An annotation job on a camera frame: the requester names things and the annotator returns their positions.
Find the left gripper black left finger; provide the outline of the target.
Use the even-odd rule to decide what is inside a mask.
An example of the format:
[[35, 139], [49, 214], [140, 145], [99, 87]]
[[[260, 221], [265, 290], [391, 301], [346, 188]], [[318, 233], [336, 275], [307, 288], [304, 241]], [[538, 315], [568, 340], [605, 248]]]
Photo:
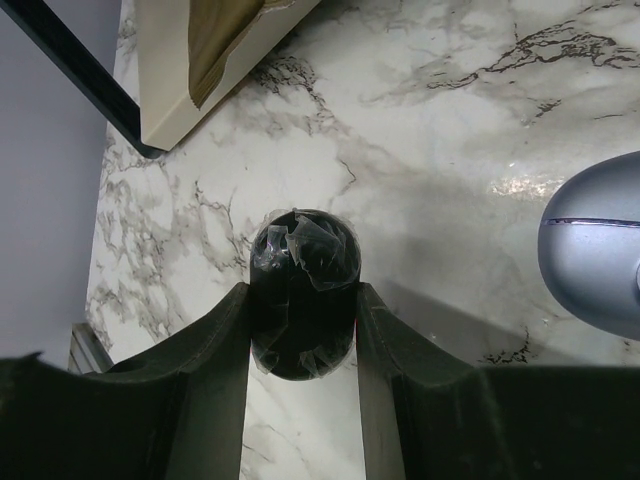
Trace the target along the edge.
[[1, 362], [5, 479], [235, 479], [250, 356], [248, 287], [104, 373]]

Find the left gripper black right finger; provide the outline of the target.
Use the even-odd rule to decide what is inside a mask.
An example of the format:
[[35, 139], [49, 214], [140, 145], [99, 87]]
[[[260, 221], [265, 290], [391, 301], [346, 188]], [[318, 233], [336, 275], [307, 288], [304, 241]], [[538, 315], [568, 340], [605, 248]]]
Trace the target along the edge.
[[455, 358], [361, 284], [356, 350], [370, 479], [635, 479], [639, 372]]

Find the black earbud charging case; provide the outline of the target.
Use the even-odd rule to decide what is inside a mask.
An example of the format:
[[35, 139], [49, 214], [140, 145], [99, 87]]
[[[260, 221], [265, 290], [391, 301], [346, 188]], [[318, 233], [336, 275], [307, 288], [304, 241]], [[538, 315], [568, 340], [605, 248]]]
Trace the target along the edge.
[[250, 255], [252, 353], [281, 379], [334, 371], [352, 348], [361, 251], [351, 228], [319, 210], [266, 224]]

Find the purple earbud charging case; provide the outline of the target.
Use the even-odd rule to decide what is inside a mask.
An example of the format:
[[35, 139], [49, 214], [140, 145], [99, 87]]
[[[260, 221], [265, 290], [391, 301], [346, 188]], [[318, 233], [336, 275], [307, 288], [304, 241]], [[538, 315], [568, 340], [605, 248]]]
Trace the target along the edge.
[[585, 323], [639, 338], [639, 154], [576, 174], [552, 196], [538, 263], [558, 303]]

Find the black and cream shelf rack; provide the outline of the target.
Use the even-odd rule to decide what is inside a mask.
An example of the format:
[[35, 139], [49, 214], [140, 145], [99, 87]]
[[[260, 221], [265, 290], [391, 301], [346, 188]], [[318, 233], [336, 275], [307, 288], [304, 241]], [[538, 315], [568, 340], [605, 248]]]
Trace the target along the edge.
[[4, 1], [2, 10], [144, 157], [172, 150], [315, 7], [294, 1], [261, 15], [228, 57], [201, 109], [188, 88], [190, 1], [138, 1], [139, 98], [133, 100], [43, 1]]

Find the brown blue snack bag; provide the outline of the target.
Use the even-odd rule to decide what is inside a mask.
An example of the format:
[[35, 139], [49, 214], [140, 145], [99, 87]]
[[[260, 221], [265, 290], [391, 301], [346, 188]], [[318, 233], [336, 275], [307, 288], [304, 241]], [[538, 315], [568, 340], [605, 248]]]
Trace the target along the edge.
[[201, 109], [217, 88], [228, 57], [261, 15], [294, 1], [191, 0], [188, 24], [188, 88]]

